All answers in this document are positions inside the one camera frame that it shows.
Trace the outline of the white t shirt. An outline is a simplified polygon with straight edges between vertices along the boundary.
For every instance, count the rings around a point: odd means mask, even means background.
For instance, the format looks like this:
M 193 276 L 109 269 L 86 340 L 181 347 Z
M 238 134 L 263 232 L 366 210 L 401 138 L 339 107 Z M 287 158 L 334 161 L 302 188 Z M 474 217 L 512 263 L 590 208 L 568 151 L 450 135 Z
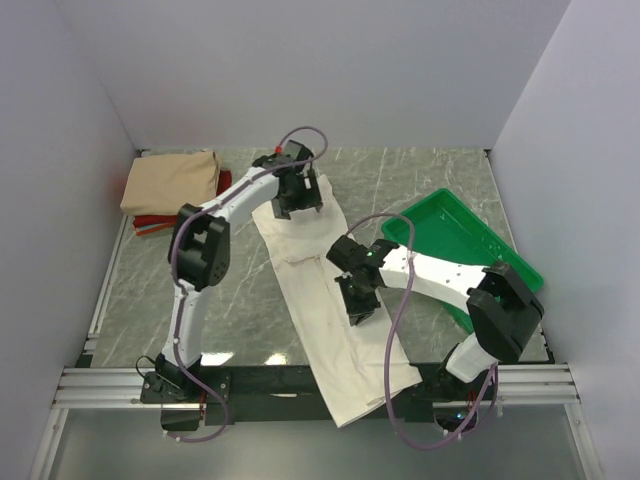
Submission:
M 326 258 L 347 223 L 326 176 L 319 187 L 320 210 L 281 220 L 264 204 L 253 220 L 324 403 L 336 426 L 344 427 L 385 402 L 383 362 L 392 320 L 380 307 L 360 325 L 350 324 L 335 280 L 340 272 Z

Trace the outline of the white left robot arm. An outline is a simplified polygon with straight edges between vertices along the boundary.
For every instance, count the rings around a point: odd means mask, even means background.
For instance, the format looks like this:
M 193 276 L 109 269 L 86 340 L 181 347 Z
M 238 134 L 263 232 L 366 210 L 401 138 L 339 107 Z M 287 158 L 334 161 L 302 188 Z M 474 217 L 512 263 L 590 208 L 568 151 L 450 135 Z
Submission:
M 174 304 L 167 340 L 153 361 L 145 386 L 176 401 L 193 399 L 204 387 L 198 376 L 207 294 L 227 274 L 232 231 L 254 210 L 271 203 L 278 219 L 295 211 L 319 211 L 322 198 L 312 165 L 315 155 L 296 142 L 253 161 L 224 193 L 202 205 L 185 204 L 178 213 L 168 261 Z

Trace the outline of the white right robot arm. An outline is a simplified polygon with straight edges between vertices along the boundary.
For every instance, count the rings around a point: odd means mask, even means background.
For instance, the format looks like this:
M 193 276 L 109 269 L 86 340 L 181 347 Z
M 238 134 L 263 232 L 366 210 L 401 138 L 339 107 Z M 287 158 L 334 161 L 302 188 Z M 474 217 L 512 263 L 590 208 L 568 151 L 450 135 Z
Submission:
M 472 333 L 456 344 L 429 380 L 441 399 L 460 399 L 495 363 L 520 360 L 544 316 L 544 308 L 508 263 L 458 264 L 414 253 L 390 240 L 366 247 L 346 235 L 326 258 L 340 270 L 339 285 L 350 324 L 356 326 L 381 307 L 377 290 L 410 289 L 467 314 Z

